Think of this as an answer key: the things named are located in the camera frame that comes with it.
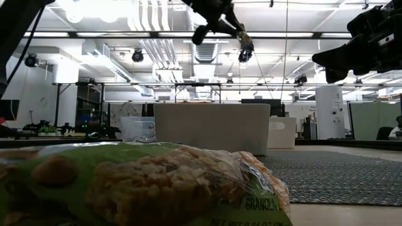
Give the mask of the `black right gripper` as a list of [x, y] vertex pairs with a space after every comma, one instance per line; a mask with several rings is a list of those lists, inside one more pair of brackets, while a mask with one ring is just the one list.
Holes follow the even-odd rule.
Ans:
[[370, 71], [378, 73], [402, 70], [402, 0], [384, 6], [386, 19], [369, 36], [358, 35], [342, 46], [315, 53], [312, 60], [325, 66], [325, 78], [335, 83]]

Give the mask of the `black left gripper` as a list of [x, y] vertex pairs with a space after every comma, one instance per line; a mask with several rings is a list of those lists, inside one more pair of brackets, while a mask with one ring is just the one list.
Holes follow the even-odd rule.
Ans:
[[209, 31], [225, 33], [232, 37], [236, 37], [237, 32], [244, 31], [244, 25], [237, 20], [232, 9], [232, 0], [182, 0], [182, 2], [207, 22], [194, 31], [192, 42], [195, 45], [202, 44]]

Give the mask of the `green oat granola bar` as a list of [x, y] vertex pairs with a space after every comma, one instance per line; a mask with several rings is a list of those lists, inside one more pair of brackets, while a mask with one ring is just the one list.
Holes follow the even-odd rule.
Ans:
[[0, 150], [0, 226], [293, 226], [247, 152], [172, 143]]

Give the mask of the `white pillar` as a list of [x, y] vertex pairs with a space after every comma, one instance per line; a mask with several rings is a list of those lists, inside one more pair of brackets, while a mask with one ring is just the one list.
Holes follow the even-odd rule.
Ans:
[[344, 103], [341, 87], [316, 89], [318, 139], [345, 138]]

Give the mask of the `black office chair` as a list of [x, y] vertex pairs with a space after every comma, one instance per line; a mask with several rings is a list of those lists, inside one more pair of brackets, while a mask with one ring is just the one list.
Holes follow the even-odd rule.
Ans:
[[392, 130], [392, 127], [380, 127], [376, 139], [379, 141], [388, 141]]

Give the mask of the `person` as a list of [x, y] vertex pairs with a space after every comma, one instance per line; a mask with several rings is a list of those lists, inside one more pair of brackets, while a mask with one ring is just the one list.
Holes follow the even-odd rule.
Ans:
[[392, 129], [390, 132], [388, 139], [389, 140], [399, 140], [402, 139], [402, 115], [396, 118], [397, 126]]

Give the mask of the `white plastic bin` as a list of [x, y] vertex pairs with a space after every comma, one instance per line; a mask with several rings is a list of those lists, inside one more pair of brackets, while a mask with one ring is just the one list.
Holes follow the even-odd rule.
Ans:
[[269, 119], [268, 149], [293, 149], [295, 137], [295, 117], [271, 117]]

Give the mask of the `grey plastic bin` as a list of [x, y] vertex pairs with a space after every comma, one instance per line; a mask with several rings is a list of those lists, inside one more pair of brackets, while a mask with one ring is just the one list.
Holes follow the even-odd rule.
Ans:
[[159, 142], [189, 146], [267, 152], [270, 108], [252, 104], [156, 104], [155, 131]]

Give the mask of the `grey draped cover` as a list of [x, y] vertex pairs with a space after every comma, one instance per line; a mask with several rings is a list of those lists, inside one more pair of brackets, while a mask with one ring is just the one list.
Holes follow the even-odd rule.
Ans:
[[143, 115], [143, 104], [123, 102], [110, 104], [111, 127], [116, 127], [123, 132], [125, 127], [132, 124]]

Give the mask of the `clear plastic bin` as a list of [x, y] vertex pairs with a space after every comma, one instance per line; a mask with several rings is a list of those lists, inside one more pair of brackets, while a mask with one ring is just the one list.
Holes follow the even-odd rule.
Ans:
[[141, 117], [141, 119], [135, 120], [131, 125], [125, 127], [123, 132], [121, 132], [121, 139], [124, 142], [139, 142], [138, 137], [141, 134], [141, 129], [146, 126], [155, 127], [155, 118]]

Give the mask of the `small green tray plant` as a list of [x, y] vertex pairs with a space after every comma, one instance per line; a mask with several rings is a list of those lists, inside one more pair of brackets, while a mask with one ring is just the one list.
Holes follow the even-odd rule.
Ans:
[[39, 136], [59, 136], [60, 132], [53, 126], [42, 126], [38, 130]]

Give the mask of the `black flat screen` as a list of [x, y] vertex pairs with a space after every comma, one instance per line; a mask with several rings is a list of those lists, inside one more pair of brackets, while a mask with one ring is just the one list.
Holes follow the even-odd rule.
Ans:
[[0, 117], [15, 121], [18, 116], [19, 100], [0, 100]]

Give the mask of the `green partition wall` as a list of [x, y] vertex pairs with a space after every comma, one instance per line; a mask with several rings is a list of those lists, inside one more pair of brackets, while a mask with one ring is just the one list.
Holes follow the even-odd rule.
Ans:
[[376, 140], [382, 127], [394, 128], [402, 115], [399, 102], [351, 103], [352, 130], [356, 140]]

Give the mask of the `black aluminium table frame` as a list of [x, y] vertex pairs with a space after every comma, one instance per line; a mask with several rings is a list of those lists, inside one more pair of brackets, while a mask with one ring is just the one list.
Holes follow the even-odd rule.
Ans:
[[[2, 140], [0, 149], [24, 148], [29, 146], [50, 146], [73, 143], [99, 143], [120, 142], [120, 139], [20, 139]], [[296, 146], [340, 146], [350, 148], [382, 149], [387, 151], [402, 151], [402, 141], [365, 141], [353, 139], [328, 139], [328, 140], [296, 140]]]

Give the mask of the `white rectangular air duct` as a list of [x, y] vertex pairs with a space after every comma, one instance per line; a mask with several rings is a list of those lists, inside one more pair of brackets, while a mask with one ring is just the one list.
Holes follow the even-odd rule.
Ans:
[[82, 45], [82, 55], [88, 56], [88, 59], [92, 60], [90, 65], [93, 64], [106, 67], [108, 71], [117, 77], [117, 80], [129, 83], [139, 91], [142, 96], [153, 97], [155, 95], [154, 91], [143, 85], [142, 82], [136, 79], [133, 74], [129, 73], [120, 63], [113, 59], [111, 48], [105, 43], [101, 47], [98, 47], [96, 43], [84, 43]]

